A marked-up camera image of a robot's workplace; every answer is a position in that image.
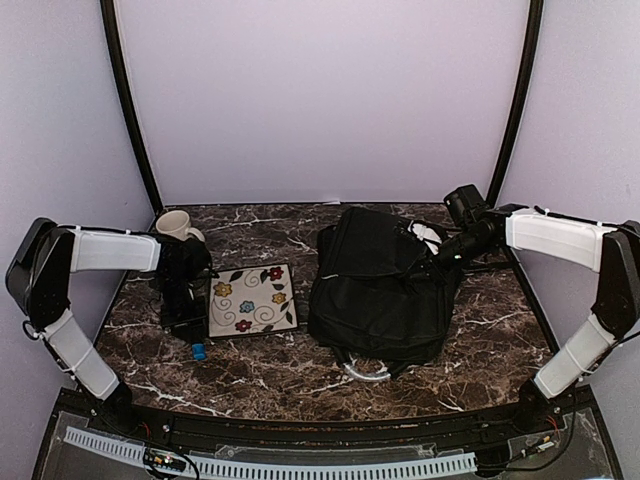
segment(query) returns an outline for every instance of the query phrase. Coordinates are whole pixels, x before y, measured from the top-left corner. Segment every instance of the lavender wall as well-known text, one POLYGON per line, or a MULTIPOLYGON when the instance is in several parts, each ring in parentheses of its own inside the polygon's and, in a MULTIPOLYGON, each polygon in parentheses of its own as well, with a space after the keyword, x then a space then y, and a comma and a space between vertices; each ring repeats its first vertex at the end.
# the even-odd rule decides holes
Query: lavender wall
MULTIPOLYGON (((117 100, 99 2, 0 2, 0 270, 37 216, 146 228, 152 219, 117 100)), ((71 299, 93 337, 120 274, 80 274, 71 299)), ((31 478, 64 380, 0 288, 2 478, 31 478)))
POLYGON ((527 0, 119 1, 169 204, 487 189, 527 0))
MULTIPOLYGON (((640 3, 545 2, 531 90, 500 201, 601 220, 640 220, 640 3)), ((597 276, 521 255, 564 342, 593 304, 597 276)), ((640 341, 616 351, 592 385, 625 478, 640 472, 640 341)))

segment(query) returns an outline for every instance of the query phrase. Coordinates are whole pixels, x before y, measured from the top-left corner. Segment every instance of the ceramic mug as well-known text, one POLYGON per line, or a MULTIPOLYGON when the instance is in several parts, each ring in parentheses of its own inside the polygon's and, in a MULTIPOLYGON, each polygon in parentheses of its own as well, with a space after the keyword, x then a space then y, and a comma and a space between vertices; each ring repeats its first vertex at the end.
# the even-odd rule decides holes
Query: ceramic mug
POLYGON ((191 226, 191 218, 184 210, 173 210, 162 215, 156 222, 156 230, 179 240, 186 240, 189 236, 193 236, 204 242, 204 235, 191 226))

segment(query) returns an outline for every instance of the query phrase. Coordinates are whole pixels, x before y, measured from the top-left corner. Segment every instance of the yellow flower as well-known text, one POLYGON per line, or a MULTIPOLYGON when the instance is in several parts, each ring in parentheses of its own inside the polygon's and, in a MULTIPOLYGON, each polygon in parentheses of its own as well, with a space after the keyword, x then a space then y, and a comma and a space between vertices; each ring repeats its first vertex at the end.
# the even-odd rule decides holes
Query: yellow flower
POLYGON ((287 299, 286 293, 275 293, 271 301, 275 304, 280 305, 281 303, 284 303, 286 299, 287 299))
POLYGON ((228 283, 218 282, 213 289, 215 290, 215 295, 218 297, 228 297, 233 293, 231 290, 231 285, 228 283))

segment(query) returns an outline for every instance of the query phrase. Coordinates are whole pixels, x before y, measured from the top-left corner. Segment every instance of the brown marble surface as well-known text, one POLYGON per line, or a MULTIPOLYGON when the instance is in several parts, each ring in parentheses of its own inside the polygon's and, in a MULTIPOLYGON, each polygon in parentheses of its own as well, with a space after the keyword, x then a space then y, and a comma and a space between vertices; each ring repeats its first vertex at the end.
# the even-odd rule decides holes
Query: brown marble surface
MULTIPOLYGON (((368 205, 409 218, 448 222, 441 205, 368 205)), ((315 236, 346 205, 184 207, 219 269, 287 262, 302 322, 316 273, 315 236)), ((517 389, 551 356, 510 270, 466 276, 442 354, 397 381, 352 381, 328 349, 299 331, 210 342, 208 358, 159 327, 149 274, 132 274, 97 348, 140 405, 244 419, 359 421, 468 411, 517 400, 517 389)), ((378 361, 358 361, 376 371, 378 361)))

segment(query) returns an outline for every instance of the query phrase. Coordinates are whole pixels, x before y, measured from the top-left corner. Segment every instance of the blue cap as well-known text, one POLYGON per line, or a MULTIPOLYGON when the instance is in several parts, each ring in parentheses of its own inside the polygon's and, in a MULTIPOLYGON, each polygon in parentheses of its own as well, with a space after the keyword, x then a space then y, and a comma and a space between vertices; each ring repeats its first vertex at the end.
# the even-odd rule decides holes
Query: blue cap
POLYGON ((196 360, 204 360, 207 358, 204 345, 201 343, 194 343, 191 345, 191 352, 193 352, 193 358, 196 360))

